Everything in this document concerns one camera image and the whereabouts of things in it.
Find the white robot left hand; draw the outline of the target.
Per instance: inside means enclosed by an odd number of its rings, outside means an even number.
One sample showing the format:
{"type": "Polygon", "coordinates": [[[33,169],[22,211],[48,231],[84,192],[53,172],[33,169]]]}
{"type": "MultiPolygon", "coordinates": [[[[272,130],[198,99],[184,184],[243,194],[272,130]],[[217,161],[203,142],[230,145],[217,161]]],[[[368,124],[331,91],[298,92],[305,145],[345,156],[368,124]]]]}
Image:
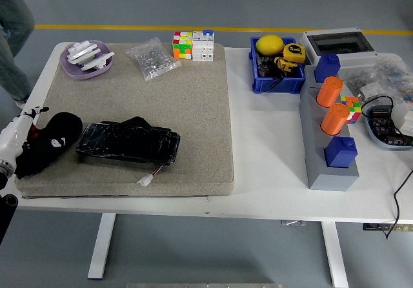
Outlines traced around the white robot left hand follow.
{"type": "Polygon", "coordinates": [[[48,107],[35,107],[22,111],[21,115],[14,118],[1,131],[1,161],[5,162],[6,166],[14,169],[17,167],[15,159],[23,152],[23,143],[27,139],[34,118],[48,110],[48,107]]]}

